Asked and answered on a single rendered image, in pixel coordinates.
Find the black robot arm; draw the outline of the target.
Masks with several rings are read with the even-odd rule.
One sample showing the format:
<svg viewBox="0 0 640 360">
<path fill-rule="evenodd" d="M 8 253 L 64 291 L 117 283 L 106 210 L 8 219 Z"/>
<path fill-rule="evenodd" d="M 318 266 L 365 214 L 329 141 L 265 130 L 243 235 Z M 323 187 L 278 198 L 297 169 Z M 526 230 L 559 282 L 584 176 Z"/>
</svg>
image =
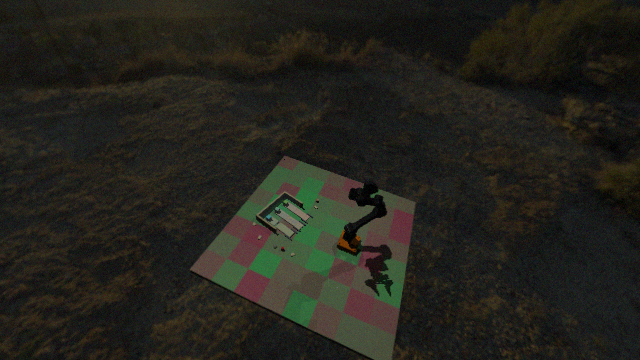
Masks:
<svg viewBox="0 0 640 360">
<path fill-rule="evenodd" d="M 363 193 L 365 191 L 370 192 L 371 194 L 377 193 L 379 192 L 378 190 L 378 186 L 376 183 L 371 182 L 371 181 L 365 181 L 363 188 L 357 188 L 358 190 L 362 189 Z M 370 195 L 371 195 L 370 194 Z M 373 206 L 373 202 L 362 202 L 362 201 L 356 201 L 357 205 L 360 207 L 364 207 L 366 205 L 370 205 Z M 381 207 L 377 207 L 375 206 L 373 211 L 371 213 L 369 213 L 368 215 L 364 216 L 363 218 L 361 218 L 360 220 L 358 220 L 355 223 L 348 223 L 344 226 L 345 229 L 345 233 L 344 233 L 344 237 L 343 239 L 349 243 L 351 243 L 351 241 L 357 237 L 356 233 L 358 231 L 359 228 L 361 228 L 362 226 L 366 225 L 367 223 L 369 223 L 370 221 L 374 220 L 375 218 L 382 218 L 384 216 L 387 215 L 387 210 L 385 207 L 385 203 L 384 201 L 382 201 Z"/>
</svg>

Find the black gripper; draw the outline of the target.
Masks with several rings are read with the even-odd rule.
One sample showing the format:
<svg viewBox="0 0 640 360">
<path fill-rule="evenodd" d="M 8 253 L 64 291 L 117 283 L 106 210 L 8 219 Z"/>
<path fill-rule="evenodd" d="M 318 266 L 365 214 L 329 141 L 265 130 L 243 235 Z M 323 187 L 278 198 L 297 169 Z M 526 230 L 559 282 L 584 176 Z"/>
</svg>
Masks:
<svg viewBox="0 0 640 360">
<path fill-rule="evenodd" d="M 377 206 L 377 207 L 381 207 L 382 201 L 383 201 L 383 196 L 381 195 L 375 195 L 374 198 L 370 197 L 370 192 L 365 191 L 363 193 L 362 189 L 358 190 L 355 188 L 351 188 L 350 192 L 349 192 L 349 196 L 348 198 L 350 200 L 354 200 L 354 201 L 362 201 L 362 202 L 373 202 L 373 206 Z"/>
</svg>

